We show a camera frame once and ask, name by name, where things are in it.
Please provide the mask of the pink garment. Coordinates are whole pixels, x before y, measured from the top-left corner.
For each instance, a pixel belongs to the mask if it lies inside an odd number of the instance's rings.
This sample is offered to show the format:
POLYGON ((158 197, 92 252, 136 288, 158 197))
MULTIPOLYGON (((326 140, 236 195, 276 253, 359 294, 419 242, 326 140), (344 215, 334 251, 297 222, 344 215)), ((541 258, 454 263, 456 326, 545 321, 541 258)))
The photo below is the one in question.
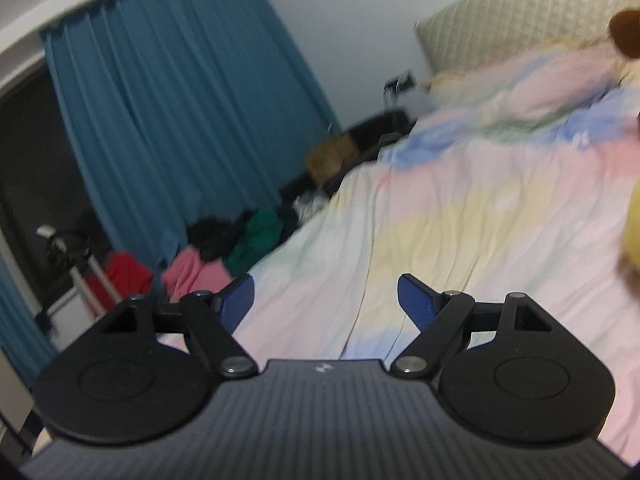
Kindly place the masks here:
POLYGON ((162 273, 162 282, 171 302, 198 290, 219 292, 232 282, 221 259, 205 262, 200 253, 189 246, 178 253, 170 267, 162 273))

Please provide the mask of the dark window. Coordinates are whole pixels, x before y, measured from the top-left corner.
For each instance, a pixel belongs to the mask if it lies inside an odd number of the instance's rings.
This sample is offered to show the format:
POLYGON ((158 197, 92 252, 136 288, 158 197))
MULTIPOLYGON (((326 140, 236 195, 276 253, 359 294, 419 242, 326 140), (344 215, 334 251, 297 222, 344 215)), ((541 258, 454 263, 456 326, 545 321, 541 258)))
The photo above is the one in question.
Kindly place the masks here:
POLYGON ((85 189, 45 68, 1 99, 1 229, 30 289, 43 307, 72 286, 51 266, 46 224, 87 235, 98 252, 111 248, 85 189))

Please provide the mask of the black garment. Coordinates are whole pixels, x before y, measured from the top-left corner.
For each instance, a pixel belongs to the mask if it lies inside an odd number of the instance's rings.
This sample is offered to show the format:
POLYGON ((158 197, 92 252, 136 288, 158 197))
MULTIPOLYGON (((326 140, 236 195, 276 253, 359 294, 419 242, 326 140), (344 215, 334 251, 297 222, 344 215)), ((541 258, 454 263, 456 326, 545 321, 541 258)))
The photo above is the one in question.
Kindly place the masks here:
POLYGON ((243 237, 246 225, 256 210, 245 209, 233 221, 207 217, 186 228, 189 245, 198 251, 204 262, 226 258, 243 237))

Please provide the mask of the brown plush toy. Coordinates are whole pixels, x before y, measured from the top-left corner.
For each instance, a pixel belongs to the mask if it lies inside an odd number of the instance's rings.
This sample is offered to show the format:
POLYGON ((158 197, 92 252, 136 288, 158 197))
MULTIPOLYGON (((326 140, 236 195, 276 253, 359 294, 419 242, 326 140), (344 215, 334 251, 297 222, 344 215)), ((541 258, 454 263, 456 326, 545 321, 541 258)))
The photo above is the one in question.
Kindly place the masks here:
POLYGON ((616 13, 608 22, 608 32, 626 58, 640 58, 640 11, 625 9, 616 13))

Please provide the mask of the pastel rainbow bed sheet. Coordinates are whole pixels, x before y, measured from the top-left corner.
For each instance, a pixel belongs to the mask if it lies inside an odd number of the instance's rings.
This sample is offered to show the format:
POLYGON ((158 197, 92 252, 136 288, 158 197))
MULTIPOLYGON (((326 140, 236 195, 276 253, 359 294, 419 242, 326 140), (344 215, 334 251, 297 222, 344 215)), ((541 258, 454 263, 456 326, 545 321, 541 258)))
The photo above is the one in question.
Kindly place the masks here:
POLYGON ((401 274, 527 292, 611 370, 602 441, 639 457, 639 65, 534 51, 469 73, 457 103, 352 171, 254 266, 236 329, 254 359, 393 361, 416 336, 401 274))

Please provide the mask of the green garment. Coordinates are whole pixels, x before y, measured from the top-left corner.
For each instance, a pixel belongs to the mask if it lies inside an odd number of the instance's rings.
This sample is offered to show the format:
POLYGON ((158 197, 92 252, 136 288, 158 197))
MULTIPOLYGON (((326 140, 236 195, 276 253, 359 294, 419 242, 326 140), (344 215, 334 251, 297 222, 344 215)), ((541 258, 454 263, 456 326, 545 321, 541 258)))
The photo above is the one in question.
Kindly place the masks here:
POLYGON ((240 237, 222 261, 232 278, 247 273, 297 230, 298 215, 291 206, 258 209, 240 222, 240 237))

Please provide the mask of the red garment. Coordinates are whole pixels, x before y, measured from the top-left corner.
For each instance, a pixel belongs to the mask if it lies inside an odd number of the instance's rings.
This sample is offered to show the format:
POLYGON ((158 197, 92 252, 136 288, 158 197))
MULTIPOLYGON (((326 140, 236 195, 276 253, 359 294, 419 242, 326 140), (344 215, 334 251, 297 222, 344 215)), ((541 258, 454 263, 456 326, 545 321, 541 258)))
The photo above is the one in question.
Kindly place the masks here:
MULTIPOLYGON (((151 291, 153 273, 145 269, 128 252, 111 252, 103 271, 122 298, 137 294, 147 295, 151 291)), ((90 272, 86 283, 105 310, 112 310, 116 306, 116 301, 93 272, 90 272)))

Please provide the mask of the cream quilted headboard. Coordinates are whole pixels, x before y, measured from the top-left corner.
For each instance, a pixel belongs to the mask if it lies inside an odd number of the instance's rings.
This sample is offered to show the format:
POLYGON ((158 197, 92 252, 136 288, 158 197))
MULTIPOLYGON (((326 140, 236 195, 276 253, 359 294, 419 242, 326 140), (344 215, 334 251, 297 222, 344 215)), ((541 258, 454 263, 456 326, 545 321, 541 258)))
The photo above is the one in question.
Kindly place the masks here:
POLYGON ((458 0, 414 30, 434 73, 475 70, 547 40, 599 40, 639 0, 458 0))

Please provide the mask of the brown paper bag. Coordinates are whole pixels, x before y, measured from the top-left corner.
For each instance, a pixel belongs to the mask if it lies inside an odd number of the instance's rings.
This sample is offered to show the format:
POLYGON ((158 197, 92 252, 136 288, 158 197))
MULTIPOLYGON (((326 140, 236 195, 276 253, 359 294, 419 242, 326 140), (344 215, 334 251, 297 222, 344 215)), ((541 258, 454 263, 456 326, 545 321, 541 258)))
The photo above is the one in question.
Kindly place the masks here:
POLYGON ((346 162, 351 162, 359 155, 359 148, 352 136, 342 133, 314 148, 307 155, 305 165, 314 183, 322 186, 335 177, 346 162))

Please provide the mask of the blue curtain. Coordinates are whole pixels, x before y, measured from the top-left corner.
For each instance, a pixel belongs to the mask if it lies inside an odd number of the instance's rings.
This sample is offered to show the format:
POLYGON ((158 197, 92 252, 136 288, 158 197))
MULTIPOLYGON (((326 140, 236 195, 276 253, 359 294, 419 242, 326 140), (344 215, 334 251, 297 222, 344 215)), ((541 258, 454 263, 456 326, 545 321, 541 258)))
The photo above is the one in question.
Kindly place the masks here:
POLYGON ((276 204, 338 126, 268 0, 99 0, 39 38, 93 209, 153 271, 198 220, 276 204))

